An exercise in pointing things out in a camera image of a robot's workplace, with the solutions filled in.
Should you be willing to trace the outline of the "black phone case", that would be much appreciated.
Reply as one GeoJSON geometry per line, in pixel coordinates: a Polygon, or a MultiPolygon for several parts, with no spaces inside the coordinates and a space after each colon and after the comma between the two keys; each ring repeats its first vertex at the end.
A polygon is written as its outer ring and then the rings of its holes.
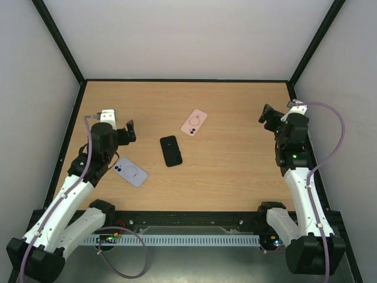
{"type": "Polygon", "coordinates": [[[160,139],[160,145],[167,167],[173,167],[182,164],[183,160],[175,136],[162,137],[160,139]]]}

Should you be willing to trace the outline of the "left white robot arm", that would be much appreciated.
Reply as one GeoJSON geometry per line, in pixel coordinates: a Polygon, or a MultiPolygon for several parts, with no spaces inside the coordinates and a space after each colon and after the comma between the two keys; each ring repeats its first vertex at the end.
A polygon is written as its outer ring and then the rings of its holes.
{"type": "Polygon", "coordinates": [[[88,142],[72,161],[59,193],[23,238],[12,238],[7,244],[19,282],[25,277],[54,282],[73,251],[112,218],[114,205],[96,200],[71,222],[80,204],[109,170],[118,147],[136,140],[134,123],[128,121],[125,128],[117,129],[114,120],[102,120],[86,128],[88,142]]]}

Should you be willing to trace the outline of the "pink phone case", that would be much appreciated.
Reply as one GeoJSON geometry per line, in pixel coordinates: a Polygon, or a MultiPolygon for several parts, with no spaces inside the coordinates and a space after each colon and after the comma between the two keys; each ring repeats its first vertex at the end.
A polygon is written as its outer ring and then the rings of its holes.
{"type": "Polygon", "coordinates": [[[194,109],[186,119],[186,121],[183,123],[180,130],[183,133],[188,134],[189,136],[194,136],[199,128],[203,125],[207,117],[207,113],[199,109],[194,109]]]}

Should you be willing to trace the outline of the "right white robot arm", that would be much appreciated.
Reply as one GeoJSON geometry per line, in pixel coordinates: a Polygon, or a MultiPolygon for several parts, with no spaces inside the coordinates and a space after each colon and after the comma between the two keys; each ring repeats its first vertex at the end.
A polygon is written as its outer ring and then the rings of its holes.
{"type": "Polygon", "coordinates": [[[263,202],[257,225],[273,230],[286,247],[286,263],[293,274],[324,275],[327,281],[335,273],[346,250],[345,241],[337,237],[320,204],[310,153],[305,145],[309,118],[307,104],[293,100],[283,114],[265,104],[259,123],[275,136],[276,164],[292,194],[294,221],[278,202],[263,202]]]}

